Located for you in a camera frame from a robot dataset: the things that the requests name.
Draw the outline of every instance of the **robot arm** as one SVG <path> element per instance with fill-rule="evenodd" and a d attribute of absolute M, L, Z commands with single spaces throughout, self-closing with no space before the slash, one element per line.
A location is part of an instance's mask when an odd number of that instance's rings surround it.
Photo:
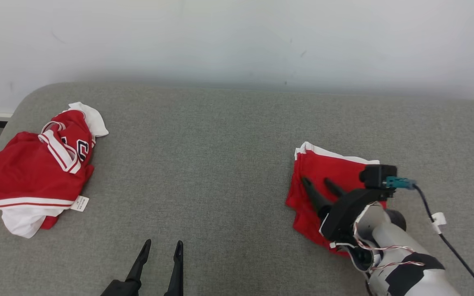
<path fill-rule="evenodd" d="M 319 232 L 331 242 L 331 247 L 348 251 L 356 269 L 364 274 L 371 294 L 459 295 L 447 281 L 444 266 L 407 234 L 403 216 L 396 210 L 385 210 L 379 203 L 395 192 L 393 184 L 387 182 L 406 182 L 388 178 L 396 173 L 395 166 L 368 165 L 360 175 L 365 189 L 348 193 L 327 179 L 325 185 L 339 198 L 334 204 L 318 193 L 309 179 L 303 178 L 322 221 Z"/>

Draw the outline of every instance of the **jersey number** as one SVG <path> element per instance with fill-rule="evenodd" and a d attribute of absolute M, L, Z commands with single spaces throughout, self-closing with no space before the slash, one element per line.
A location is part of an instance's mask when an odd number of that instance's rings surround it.
<path fill-rule="evenodd" d="M 87 157 L 87 153 L 89 153 L 89 143 L 83 140 L 78 140 L 77 147 L 78 147 L 79 160 L 85 161 L 85 158 Z"/>

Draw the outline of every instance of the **couch cushion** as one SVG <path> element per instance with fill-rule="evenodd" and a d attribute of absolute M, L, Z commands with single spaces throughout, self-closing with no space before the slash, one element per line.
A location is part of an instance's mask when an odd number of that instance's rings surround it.
<path fill-rule="evenodd" d="M 30 239 L 11 235 L 0 219 L 0 295 L 98 295 L 126 277 L 147 238 L 141 296 L 167 290 L 177 240 L 185 295 L 365 294 L 350 260 L 292 229 L 284 200 L 304 141 L 397 165 L 418 180 L 474 269 L 474 101 L 55 84 L 24 99 L 0 150 L 77 101 L 98 109 L 110 132 L 94 149 L 82 193 L 89 204 Z M 474 294 L 418 194 L 399 191 L 390 208 L 449 281 Z"/>

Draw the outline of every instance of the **clothing tag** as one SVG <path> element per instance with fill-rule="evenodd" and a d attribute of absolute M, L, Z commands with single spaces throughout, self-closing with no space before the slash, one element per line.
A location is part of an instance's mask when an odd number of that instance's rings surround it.
<path fill-rule="evenodd" d="M 440 227 L 438 226 L 447 224 L 446 216 L 444 216 L 444 213 L 439 212 L 439 213 L 434 213 L 432 217 L 434 220 L 434 222 L 432 223 L 434 231 L 436 231 L 437 234 L 441 234 L 442 231 L 440 230 Z"/>
<path fill-rule="evenodd" d="M 83 197 L 81 195 L 78 195 L 78 197 L 74 201 L 74 204 L 71 206 L 71 210 L 83 212 L 83 210 L 85 210 L 85 207 L 87 206 L 88 201 L 89 197 Z"/>

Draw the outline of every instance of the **red fabric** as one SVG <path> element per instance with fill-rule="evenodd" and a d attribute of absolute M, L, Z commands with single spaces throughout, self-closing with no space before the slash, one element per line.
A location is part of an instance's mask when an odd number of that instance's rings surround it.
<path fill-rule="evenodd" d="M 331 252 L 337 252 L 336 249 L 329 247 L 329 241 L 319 233 L 321 221 L 312 208 L 301 183 L 301 177 L 309 178 L 325 198 L 335 202 L 337 197 L 324 185 L 324 179 L 330 178 L 335 184 L 349 192 L 353 189 L 363 188 L 363 183 L 359 181 L 359 173 L 364 169 L 365 164 L 363 163 L 318 155 L 311 150 L 307 150 L 306 153 L 298 153 L 294 163 L 290 191 L 286 198 L 286 205 L 295 210 L 294 229 L 314 243 L 326 247 Z"/>
<path fill-rule="evenodd" d="M 67 208 L 67 202 L 57 204 L 56 201 L 49 200 L 76 200 L 94 170 L 88 164 L 93 139 L 84 116 L 78 110 L 62 112 L 42 131 L 42 135 L 53 135 L 51 141 L 42 142 L 38 134 L 21 132 L 0 151 L 1 209 L 27 206 Z M 58 152 L 52 149 L 54 144 L 61 147 L 73 160 L 72 172 L 64 171 L 55 159 L 54 154 L 58 155 Z M 20 197 L 41 198 L 46 201 L 12 202 Z M 46 217 L 41 228 L 50 229 L 57 220 L 58 217 Z"/>

